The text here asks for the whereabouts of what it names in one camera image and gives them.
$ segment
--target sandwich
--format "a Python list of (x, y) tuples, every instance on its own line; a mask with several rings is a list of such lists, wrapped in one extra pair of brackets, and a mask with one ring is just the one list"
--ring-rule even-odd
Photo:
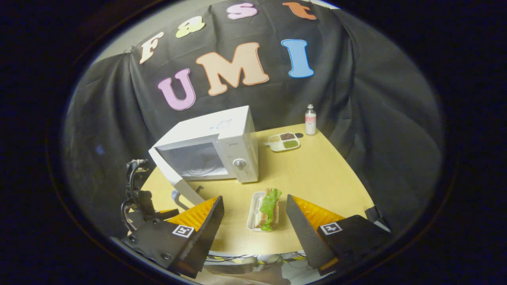
[(278, 198), (282, 192), (276, 188), (267, 188), (266, 194), (257, 208), (255, 227), (270, 232), (278, 224)]

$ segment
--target black cloth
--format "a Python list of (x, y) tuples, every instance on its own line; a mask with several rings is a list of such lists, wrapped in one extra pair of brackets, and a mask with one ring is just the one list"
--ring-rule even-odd
[[(120, 216), (126, 168), (149, 158), (148, 149), (177, 122), (249, 105), (256, 130), (304, 122), (306, 105), (317, 112), (317, 127), (346, 159), (378, 211), (399, 233), (431, 198), (443, 157), (443, 129), (436, 96), (424, 76), (381, 33), (341, 10), (308, 2), (303, 19), (283, 1), (249, 1), (252, 17), (231, 20), (225, 1), (167, 21), (124, 54), (91, 65), (78, 83), (64, 126), (65, 167), (84, 213), (106, 235), (123, 237)], [(178, 26), (202, 16), (205, 26), (176, 38)], [(143, 64), (141, 45), (163, 31), (153, 56)], [(285, 39), (308, 43), (314, 75), (292, 78)], [(196, 58), (217, 52), (232, 61), (236, 47), (259, 43), (259, 61), (269, 81), (216, 96)], [(195, 103), (177, 111), (158, 83), (172, 78), (178, 98), (184, 90), (174, 74), (190, 69)]]

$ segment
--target lettuce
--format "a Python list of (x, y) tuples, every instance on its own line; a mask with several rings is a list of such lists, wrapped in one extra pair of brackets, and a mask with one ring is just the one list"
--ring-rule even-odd
[(282, 192), (276, 188), (271, 188), (271, 192), (269, 192), (266, 196), (264, 196), (264, 200), (262, 201), (262, 206), (259, 211), (268, 215), (268, 219), (262, 225), (261, 230), (270, 232), (273, 230), (271, 227), (271, 222), (273, 221), (273, 211), (275, 210), (276, 200), (280, 197)]

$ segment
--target microwave knob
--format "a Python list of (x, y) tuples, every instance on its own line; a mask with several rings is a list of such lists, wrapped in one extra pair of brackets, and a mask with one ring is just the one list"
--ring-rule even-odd
[(239, 170), (243, 170), (243, 168), (246, 167), (246, 161), (242, 160), (241, 158), (238, 158), (232, 162), (234, 166), (236, 166)]

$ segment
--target cutout letter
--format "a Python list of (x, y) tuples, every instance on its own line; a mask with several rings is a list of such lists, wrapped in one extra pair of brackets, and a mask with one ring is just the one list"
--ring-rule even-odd
[(139, 64), (142, 64), (143, 62), (147, 61), (152, 55), (152, 49), (154, 50), (158, 45), (158, 39), (164, 36), (164, 32), (160, 32), (156, 34), (153, 38), (149, 39), (147, 42), (141, 45), (142, 51), (141, 51), (141, 60), (139, 61)]
[(183, 22), (181, 25), (179, 25), (178, 27), (179, 30), (178, 32), (176, 32), (176, 37), (177, 38), (184, 37), (190, 34), (191, 32), (195, 32), (202, 29), (202, 27), (204, 27), (204, 23), (202, 22), (201, 16), (190, 18), (185, 22)]
[(162, 82), (159, 83), (158, 88), (162, 90), (162, 93), (164, 93), (164, 97), (171, 106), (171, 108), (181, 111), (190, 108), (195, 102), (195, 91), (194, 87), (192, 87), (192, 84), (190, 83), (189, 79), (189, 73), (190, 69), (185, 68), (180, 71), (178, 71), (174, 77), (181, 81), (183, 85), (183, 89), (185, 90), (186, 98), (184, 100), (180, 100), (176, 98), (176, 95), (174, 94), (174, 91), (171, 86), (172, 79), (167, 78), (164, 79)]
[(289, 76), (303, 78), (313, 75), (313, 70), (308, 66), (305, 47), (308, 45), (304, 40), (283, 40), (282, 45), (288, 49), (291, 57), (292, 70)]
[(227, 17), (229, 19), (237, 20), (241, 18), (251, 17), (255, 14), (257, 14), (257, 9), (255, 8), (248, 8), (253, 7), (254, 5), (251, 3), (243, 3), (238, 5), (232, 5), (231, 7), (227, 8)]
[(229, 62), (216, 52), (210, 52), (201, 55), (196, 59), (196, 63), (204, 67), (210, 89), (208, 94), (215, 96), (227, 91), (227, 85), (220, 81), (221, 76), (232, 87), (239, 85), (239, 77), (243, 70), (243, 84), (254, 85), (269, 80), (269, 76), (262, 70), (259, 56), (257, 55), (258, 43), (245, 43), (236, 47), (232, 62)]
[(298, 16), (298, 17), (301, 17), (301, 18), (305, 18), (305, 19), (308, 19), (308, 20), (315, 20), (317, 19), (317, 17), (315, 17), (314, 15), (310, 15), (308, 13), (306, 13), (305, 10), (310, 10), (309, 7), (306, 7), (306, 6), (303, 6), (297, 2), (285, 2), (283, 3), (284, 6), (289, 6), (289, 8), (291, 9), (292, 13), (294, 13), (294, 15)]

